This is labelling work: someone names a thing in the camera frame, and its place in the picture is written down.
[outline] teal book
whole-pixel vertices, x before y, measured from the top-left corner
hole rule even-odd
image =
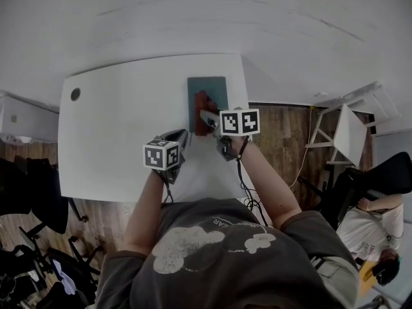
[[[189,131],[194,132],[196,118],[194,116],[194,94],[206,91],[220,110],[227,110],[227,90],[225,77],[187,78],[187,94],[189,99]]]

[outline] white box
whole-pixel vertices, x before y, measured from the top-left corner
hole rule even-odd
[[[152,140],[143,145],[143,165],[166,171],[180,163],[180,143]]]
[[[220,111],[220,133],[228,136],[260,133],[259,109]]]

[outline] cable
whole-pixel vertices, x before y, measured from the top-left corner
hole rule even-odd
[[[268,223],[266,222],[265,216],[263,215],[262,208],[260,206],[260,202],[256,201],[253,197],[252,194],[250,193],[251,190],[246,186],[245,182],[243,181],[242,177],[242,170],[241,170],[241,164],[240,160],[243,154],[243,151],[245,150],[245,147],[249,141],[249,136],[246,137],[245,141],[243,142],[243,145],[241,149],[239,150],[239,155],[236,158],[236,161],[238,162],[238,174],[239,174],[239,179],[240,179],[240,187],[245,191],[246,198],[243,200],[243,204],[250,210],[253,211],[254,207],[257,207],[259,209],[260,215],[262,217],[263,223],[268,226]]]
[[[172,192],[170,191],[170,187],[169,187],[169,181],[167,181],[167,178],[162,174],[162,172],[160,171],[156,171],[153,169],[153,171],[160,177],[160,179],[164,182],[165,186],[166,186],[166,191],[167,191],[167,196],[166,198],[163,200],[162,205],[164,205],[167,202],[167,199],[170,198],[172,203],[173,201],[173,196],[172,196]]]
[[[309,141],[310,141],[310,127],[312,126],[312,111],[313,111],[314,109],[315,109],[315,107],[314,107],[314,106],[311,106],[311,107],[310,107],[310,114],[309,114],[309,131],[308,131],[308,144],[309,144]],[[293,187],[293,186],[295,185],[295,183],[296,183],[296,181],[297,181],[297,179],[298,179],[299,175],[301,174],[301,171],[302,171],[302,168],[303,168],[303,165],[304,165],[304,159],[306,158],[306,154],[307,154],[307,153],[308,153],[308,148],[306,148],[306,150],[304,151],[303,160],[302,160],[302,166],[301,166],[301,168],[300,168],[299,172],[297,172],[296,179],[294,180],[294,182],[292,183],[292,185],[290,185],[290,186],[289,186],[289,188],[291,188],[291,187]]]

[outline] hair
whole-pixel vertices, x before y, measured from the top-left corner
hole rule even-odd
[[[399,272],[399,259],[387,259],[379,262],[372,268],[372,273],[376,277],[379,285],[389,284]]]

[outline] white wall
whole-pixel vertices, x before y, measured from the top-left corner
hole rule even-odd
[[[378,134],[412,130],[412,102],[400,104],[397,108],[400,113],[400,117],[394,118],[382,125],[377,126]]]
[[[412,0],[0,0],[0,89],[59,105],[65,77],[241,53],[251,101],[311,104],[380,80],[412,102]]]

